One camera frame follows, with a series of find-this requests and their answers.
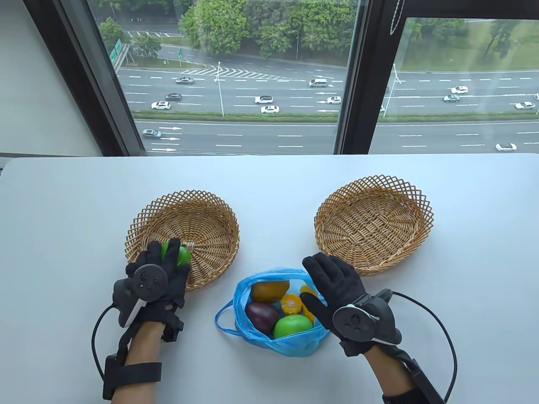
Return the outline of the person's right hand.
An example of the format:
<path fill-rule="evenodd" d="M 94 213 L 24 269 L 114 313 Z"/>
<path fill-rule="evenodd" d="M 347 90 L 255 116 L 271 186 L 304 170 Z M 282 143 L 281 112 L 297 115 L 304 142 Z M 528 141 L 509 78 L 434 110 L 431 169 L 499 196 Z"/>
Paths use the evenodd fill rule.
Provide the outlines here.
<path fill-rule="evenodd" d="M 326 330 L 339 338 L 339 344 L 346 356 L 358 356 L 371 350 L 375 343 L 361 343 L 347 339 L 337 331 L 333 324 L 333 316 L 337 309 L 352 304 L 366 294 L 366 289 L 356 270 L 340 258 L 327 256 L 322 252 L 305 257 L 302 265 L 318 292 L 325 299 L 323 303 L 313 294 L 302 292 L 300 299 L 305 308 Z"/>

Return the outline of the person's left hand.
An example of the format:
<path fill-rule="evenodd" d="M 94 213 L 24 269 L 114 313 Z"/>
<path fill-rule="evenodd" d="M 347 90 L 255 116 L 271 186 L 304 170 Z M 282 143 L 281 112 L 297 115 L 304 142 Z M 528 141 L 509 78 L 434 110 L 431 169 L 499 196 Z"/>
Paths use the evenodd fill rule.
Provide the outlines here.
<path fill-rule="evenodd" d="M 189 264 L 177 266 L 180 248 L 181 240 L 173 237 L 168 242 L 167 252 L 163 255 L 160 242 L 152 241 L 148 244 L 147 249 L 137 256 L 136 261 L 129 262 L 125 268 L 129 278 L 133 277 L 135 271 L 145 264 L 156 264 L 166 273 L 167 290 L 160 298 L 140 308 L 133 320 L 133 324 L 136 325 L 145 322 L 156 322 L 164 325 L 161 338 L 166 343 L 175 342 L 184 325 L 183 321 L 176 315 L 176 311 L 178 308 L 183 308 L 185 304 L 186 284 L 191 267 Z"/>

